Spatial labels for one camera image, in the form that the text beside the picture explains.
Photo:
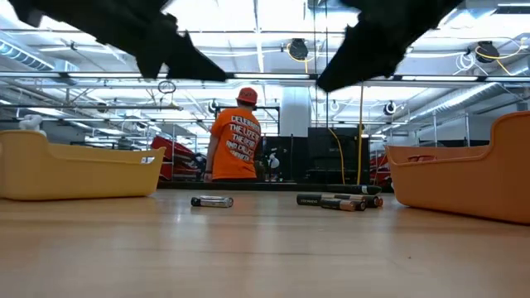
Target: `orange cap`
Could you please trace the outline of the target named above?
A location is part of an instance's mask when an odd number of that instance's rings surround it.
[[[245,103],[256,104],[258,102],[258,93],[252,88],[243,88],[241,91],[239,91],[237,100],[244,101]]]

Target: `white pillar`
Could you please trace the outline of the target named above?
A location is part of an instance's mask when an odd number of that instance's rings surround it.
[[[311,97],[309,89],[289,87],[283,90],[280,106],[280,136],[307,137],[311,126]]]

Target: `yellow plastic bin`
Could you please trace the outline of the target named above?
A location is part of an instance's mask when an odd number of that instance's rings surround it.
[[[48,143],[39,132],[0,132],[0,198],[44,200],[150,195],[157,189],[164,151],[165,148],[118,151],[56,145]]]
[[[530,112],[512,113],[495,121],[489,146],[387,147],[396,199],[411,207],[530,224],[529,127]]]

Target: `orange t-shirt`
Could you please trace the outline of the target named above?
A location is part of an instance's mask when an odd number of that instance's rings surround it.
[[[258,120],[244,108],[227,108],[211,128],[219,145],[214,155],[213,179],[256,178],[254,152],[261,137]]]

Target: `person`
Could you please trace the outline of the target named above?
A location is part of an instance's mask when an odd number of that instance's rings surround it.
[[[205,182],[256,180],[254,154],[261,127],[252,111],[258,93],[252,88],[243,88],[236,99],[238,107],[221,112],[210,129]]]

